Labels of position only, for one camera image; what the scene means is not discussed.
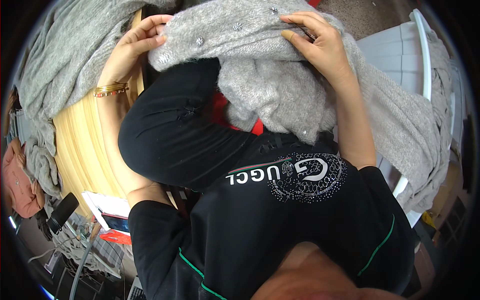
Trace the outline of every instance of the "hand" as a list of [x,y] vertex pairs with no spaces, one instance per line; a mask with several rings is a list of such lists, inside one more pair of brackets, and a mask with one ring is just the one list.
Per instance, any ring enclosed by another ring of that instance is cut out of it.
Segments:
[[25,167],[25,162],[26,162],[25,154],[23,153],[15,154],[15,158],[17,159],[17,165],[23,169]]
[[42,187],[40,186],[40,183],[35,179],[35,181],[32,183],[32,193],[34,195],[38,195],[43,193]]
[[293,31],[284,30],[281,33],[334,88],[353,75],[340,33],[319,14],[295,12],[280,16],[280,19],[286,23],[302,24],[309,29],[310,34],[317,36],[312,44],[308,41],[310,40],[308,37],[301,37]]
[[160,36],[162,24],[172,18],[168,14],[149,16],[130,29],[113,49],[97,86],[126,83],[140,55],[165,43],[167,37]]
[[16,101],[18,101],[18,92],[16,88],[13,88],[8,94],[8,102],[6,107],[8,112],[10,112],[10,110],[13,108],[13,105]]

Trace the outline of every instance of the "black pants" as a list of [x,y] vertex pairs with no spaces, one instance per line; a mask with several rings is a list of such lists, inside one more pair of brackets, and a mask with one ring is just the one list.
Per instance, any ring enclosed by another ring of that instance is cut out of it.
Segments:
[[[127,166],[153,181],[194,190],[233,169],[257,136],[201,116],[216,92],[219,69],[218,59],[176,65],[140,94],[120,128],[119,148]],[[266,151],[270,139],[274,144],[280,137],[298,141],[290,134],[265,135],[258,139],[266,142]],[[319,140],[324,152],[325,141],[336,147],[333,135]]]

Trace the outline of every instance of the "black shirt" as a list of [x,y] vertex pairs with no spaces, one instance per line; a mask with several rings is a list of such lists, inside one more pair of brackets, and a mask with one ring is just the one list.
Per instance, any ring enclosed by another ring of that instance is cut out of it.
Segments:
[[147,299],[249,299],[303,241],[359,288],[401,293],[413,268],[412,229],[379,169],[357,170],[299,143],[264,150],[252,145],[204,191],[190,222],[154,201],[132,208]]

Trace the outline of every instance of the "green piping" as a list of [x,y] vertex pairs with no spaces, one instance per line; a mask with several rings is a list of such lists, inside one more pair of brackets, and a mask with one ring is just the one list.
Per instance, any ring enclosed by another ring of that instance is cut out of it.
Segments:
[[383,244],[385,244],[385,242],[388,240],[388,238],[390,237],[390,235],[392,234],[392,231],[393,231],[393,224],[395,223],[395,216],[393,215],[393,221],[392,221],[392,227],[390,228],[390,232],[387,234],[386,238],[380,243],[380,245],[378,245],[377,249],[375,249],[375,251],[373,251],[372,255],[370,256],[370,259],[368,260],[368,263],[366,264],[366,266],[363,267],[363,269],[360,270],[360,272],[357,274],[357,276],[360,276],[362,274],[363,271],[365,271],[368,266],[370,265],[370,263],[372,262],[372,259],[373,257],[375,256],[375,254],[377,254],[377,251],[380,249],[380,247],[383,246]]
[[[205,276],[204,274],[199,270],[197,269],[193,264],[191,264],[189,262],[189,260],[183,256],[183,254],[181,253],[181,248],[179,247],[179,255],[180,255],[180,258],[183,259],[184,262],[187,263],[187,265],[190,266],[190,268],[192,268],[195,272],[197,272],[203,279],[205,279]],[[218,294],[218,293],[215,293],[214,291],[212,291],[211,289],[207,288],[204,284],[204,281],[202,280],[201,282],[201,286],[204,290],[206,290],[207,292],[209,292],[210,294],[216,296],[217,298],[221,299],[221,300],[227,300],[227,298],[223,297],[222,295]]]
[[179,251],[180,251],[180,253],[179,253],[180,257],[187,263],[187,265],[189,265],[190,268],[195,270],[195,272],[197,272],[198,275],[200,275],[202,278],[205,278],[204,274],[202,272],[200,272],[200,270],[197,269],[193,264],[191,264],[185,256],[183,256],[183,254],[181,253],[181,248],[180,247],[179,247]]
[[219,299],[221,299],[221,300],[227,300],[227,298],[222,297],[220,294],[217,294],[217,293],[215,293],[214,291],[212,291],[211,289],[207,288],[207,287],[204,285],[203,280],[202,280],[202,287],[204,288],[204,290],[206,290],[207,292],[209,292],[209,293],[217,296]]

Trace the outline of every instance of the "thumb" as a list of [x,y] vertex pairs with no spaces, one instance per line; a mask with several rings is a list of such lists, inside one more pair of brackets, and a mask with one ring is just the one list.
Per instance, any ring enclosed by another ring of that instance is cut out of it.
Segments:
[[292,43],[292,45],[303,54],[303,56],[308,56],[308,52],[311,51],[311,47],[313,46],[310,42],[302,38],[299,34],[290,30],[283,30],[281,35],[290,43]]
[[144,52],[155,49],[165,43],[166,36],[154,36],[146,39],[139,40],[132,44],[136,54],[140,55]]

